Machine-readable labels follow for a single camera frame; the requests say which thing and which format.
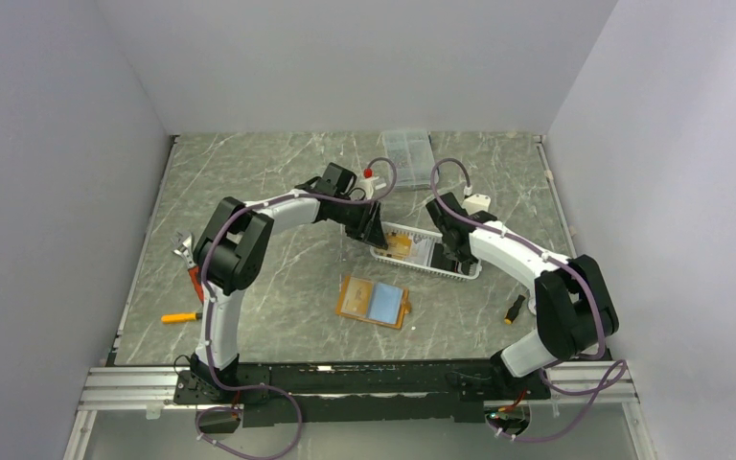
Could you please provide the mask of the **orange leather card holder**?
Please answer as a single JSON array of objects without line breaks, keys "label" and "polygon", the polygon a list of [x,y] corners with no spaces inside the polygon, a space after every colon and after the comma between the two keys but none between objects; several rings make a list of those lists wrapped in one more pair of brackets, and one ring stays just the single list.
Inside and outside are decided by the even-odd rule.
[{"label": "orange leather card holder", "polygon": [[374,283],[374,290],[370,309],[366,317],[359,318],[340,314],[338,312],[340,292],[342,290],[344,280],[341,284],[337,304],[334,309],[334,312],[337,315],[394,330],[400,330],[402,328],[405,317],[412,309],[409,301],[409,290],[407,288],[371,281]]}]

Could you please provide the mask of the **white plastic basket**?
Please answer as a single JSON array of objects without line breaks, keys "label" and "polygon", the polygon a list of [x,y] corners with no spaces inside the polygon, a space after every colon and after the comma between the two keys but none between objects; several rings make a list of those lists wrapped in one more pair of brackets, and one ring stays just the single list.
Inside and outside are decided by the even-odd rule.
[{"label": "white plastic basket", "polygon": [[374,259],[459,281],[475,280],[481,273],[480,263],[449,258],[440,233],[392,222],[385,222],[382,229],[388,247],[371,247]]}]

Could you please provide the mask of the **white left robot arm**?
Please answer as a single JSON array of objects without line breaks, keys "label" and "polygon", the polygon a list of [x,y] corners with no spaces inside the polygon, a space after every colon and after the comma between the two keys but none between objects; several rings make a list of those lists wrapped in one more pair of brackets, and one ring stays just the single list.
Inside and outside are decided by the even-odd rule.
[{"label": "white left robot arm", "polygon": [[385,249],[380,202],[397,179],[362,175],[335,163],[271,198],[223,198],[195,243],[198,285],[203,292],[202,332],[190,359],[199,390],[215,403],[229,400],[239,385],[238,329],[245,291],[259,276],[272,236],[330,220],[347,237]]}]

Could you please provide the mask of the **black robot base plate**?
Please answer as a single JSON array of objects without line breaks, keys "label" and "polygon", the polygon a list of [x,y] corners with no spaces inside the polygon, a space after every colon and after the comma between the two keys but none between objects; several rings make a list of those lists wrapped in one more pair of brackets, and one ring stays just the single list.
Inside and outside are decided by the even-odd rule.
[{"label": "black robot base plate", "polygon": [[485,358],[243,363],[238,387],[221,390],[177,373],[176,405],[242,407],[246,427],[293,423],[449,419],[480,423],[501,405],[524,407],[551,393],[540,377],[502,378]]}]

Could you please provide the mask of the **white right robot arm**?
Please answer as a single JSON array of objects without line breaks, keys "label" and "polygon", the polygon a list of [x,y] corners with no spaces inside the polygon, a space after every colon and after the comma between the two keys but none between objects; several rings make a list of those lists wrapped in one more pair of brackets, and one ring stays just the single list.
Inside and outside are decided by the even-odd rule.
[{"label": "white right robot arm", "polygon": [[545,249],[486,211],[468,213],[452,193],[434,197],[426,209],[453,259],[492,265],[529,289],[536,328],[492,356],[490,385],[498,396],[514,397],[527,376],[550,364],[603,355],[619,319],[593,258]]}]

